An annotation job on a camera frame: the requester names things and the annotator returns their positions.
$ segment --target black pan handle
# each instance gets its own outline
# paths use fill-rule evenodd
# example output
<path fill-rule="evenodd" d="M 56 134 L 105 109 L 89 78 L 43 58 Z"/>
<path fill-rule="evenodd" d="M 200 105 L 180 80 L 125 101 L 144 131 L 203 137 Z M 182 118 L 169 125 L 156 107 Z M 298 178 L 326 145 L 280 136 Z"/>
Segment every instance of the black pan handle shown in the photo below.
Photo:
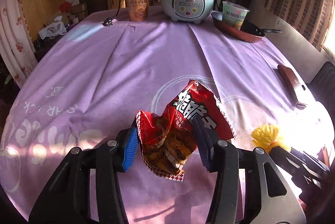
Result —
<path fill-rule="evenodd" d="M 266 28 L 263 28 L 262 29 L 264 33 L 282 33 L 282 31 L 280 29 L 266 29 Z"/>

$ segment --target instant noodle cup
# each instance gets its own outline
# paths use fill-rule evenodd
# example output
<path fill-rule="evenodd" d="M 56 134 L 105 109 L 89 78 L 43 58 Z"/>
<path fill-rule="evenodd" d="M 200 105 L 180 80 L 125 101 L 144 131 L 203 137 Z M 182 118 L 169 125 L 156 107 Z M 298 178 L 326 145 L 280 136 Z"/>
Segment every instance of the instant noodle cup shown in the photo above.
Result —
<path fill-rule="evenodd" d="M 222 21 L 231 27 L 240 30 L 249 10 L 245 7 L 227 1 L 223 1 L 222 4 Z"/>
<path fill-rule="evenodd" d="M 126 0 L 130 21 L 144 21 L 148 17 L 150 0 Z"/>

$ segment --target chair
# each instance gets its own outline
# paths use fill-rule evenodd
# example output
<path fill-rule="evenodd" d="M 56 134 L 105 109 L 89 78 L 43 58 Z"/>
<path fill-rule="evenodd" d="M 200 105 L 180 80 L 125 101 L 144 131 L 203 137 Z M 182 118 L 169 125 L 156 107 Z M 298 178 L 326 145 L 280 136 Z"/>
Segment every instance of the chair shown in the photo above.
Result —
<path fill-rule="evenodd" d="M 326 62 L 307 87 L 315 100 L 324 105 L 335 128 L 335 66 Z"/>

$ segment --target rice cooker control panel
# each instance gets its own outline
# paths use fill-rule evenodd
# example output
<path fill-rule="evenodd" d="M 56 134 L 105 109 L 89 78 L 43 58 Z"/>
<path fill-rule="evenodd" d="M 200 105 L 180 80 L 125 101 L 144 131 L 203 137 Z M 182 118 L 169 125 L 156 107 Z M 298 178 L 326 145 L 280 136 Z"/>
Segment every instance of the rice cooker control panel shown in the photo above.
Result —
<path fill-rule="evenodd" d="M 172 0 L 175 13 L 183 18 L 197 18 L 205 9 L 205 0 Z"/>

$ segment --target red snack bag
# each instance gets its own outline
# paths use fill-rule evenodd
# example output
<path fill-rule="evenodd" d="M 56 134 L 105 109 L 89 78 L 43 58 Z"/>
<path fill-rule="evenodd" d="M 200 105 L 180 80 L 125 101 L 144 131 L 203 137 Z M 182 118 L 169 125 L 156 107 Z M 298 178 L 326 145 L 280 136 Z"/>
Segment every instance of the red snack bag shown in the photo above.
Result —
<path fill-rule="evenodd" d="M 197 148 L 192 128 L 196 114 L 201 116 L 206 128 L 216 130 L 220 139 L 236 138 L 220 105 L 208 87 L 200 81 L 190 80 L 166 106 L 162 116 L 138 111 L 137 131 L 147 167 L 158 176 L 183 180 L 183 166 Z"/>

